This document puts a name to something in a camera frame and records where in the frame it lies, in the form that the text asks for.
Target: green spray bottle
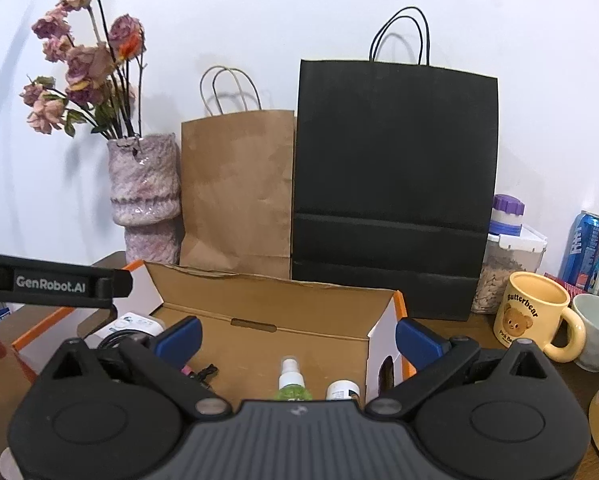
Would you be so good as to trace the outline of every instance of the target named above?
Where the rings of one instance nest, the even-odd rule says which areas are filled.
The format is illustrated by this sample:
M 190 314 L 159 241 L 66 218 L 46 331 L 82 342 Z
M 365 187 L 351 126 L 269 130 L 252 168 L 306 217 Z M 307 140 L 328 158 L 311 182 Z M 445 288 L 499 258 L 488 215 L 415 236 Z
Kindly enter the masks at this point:
M 299 364 L 294 357 L 284 357 L 281 361 L 279 392 L 275 400 L 313 400 L 306 389 L 304 376 L 299 373 Z

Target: bear illustration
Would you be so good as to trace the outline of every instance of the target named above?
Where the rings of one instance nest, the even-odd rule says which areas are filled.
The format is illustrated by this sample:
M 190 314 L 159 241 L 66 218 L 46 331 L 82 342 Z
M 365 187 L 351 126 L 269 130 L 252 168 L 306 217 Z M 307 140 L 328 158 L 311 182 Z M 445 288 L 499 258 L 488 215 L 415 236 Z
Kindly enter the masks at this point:
M 503 329 L 513 337 L 519 337 L 526 329 L 533 326 L 533 319 L 531 316 L 525 316 L 516 308 L 511 307 L 510 303 L 506 304 L 506 308 L 503 311 Z

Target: brown paper bag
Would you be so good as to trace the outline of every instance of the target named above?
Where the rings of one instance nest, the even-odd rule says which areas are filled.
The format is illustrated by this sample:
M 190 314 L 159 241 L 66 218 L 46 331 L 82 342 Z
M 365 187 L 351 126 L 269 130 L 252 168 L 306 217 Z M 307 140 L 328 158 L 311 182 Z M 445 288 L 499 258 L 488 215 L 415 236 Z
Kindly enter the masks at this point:
M 214 69 L 218 116 L 202 92 Z M 215 91 L 222 72 L 236 81 L 245 112 L 224 114 Z M 236 73 L 249 80 L 259 110 L 248 111 Z M 289 278 L 294 113 L 262 110 L 252 79 L 239 69 L 211 67 L 199 89 L 211 117 L 182 123 L 180 265 Z

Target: food storage container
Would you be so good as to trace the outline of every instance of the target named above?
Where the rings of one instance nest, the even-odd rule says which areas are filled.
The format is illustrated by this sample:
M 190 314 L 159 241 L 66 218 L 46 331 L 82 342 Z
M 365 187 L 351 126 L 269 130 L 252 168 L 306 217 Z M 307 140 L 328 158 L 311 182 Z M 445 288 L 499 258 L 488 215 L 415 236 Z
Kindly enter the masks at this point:
M 472 312 L 496 313 L 509 276 L 517 270 L 537 272 L 547 243 L 544 235 L 528 225 L 522 225 L 519 236 L 489 234 Z

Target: white bottle cap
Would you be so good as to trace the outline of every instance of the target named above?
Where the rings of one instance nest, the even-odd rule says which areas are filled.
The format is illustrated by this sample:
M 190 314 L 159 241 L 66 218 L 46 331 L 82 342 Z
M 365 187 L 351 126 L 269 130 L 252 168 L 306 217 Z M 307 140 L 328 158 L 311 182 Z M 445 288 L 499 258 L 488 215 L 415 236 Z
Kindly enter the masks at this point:
M 279 389 L 289 384 L 306 387 L 304 376 L 299 373 L 299 364 L 294 357 L 284 357 L 281 361 L 281 375 L 279 376 Z
M 335 381 L 326 390 L 326 400 L 359 398 L 359 386 L 353 381 Z

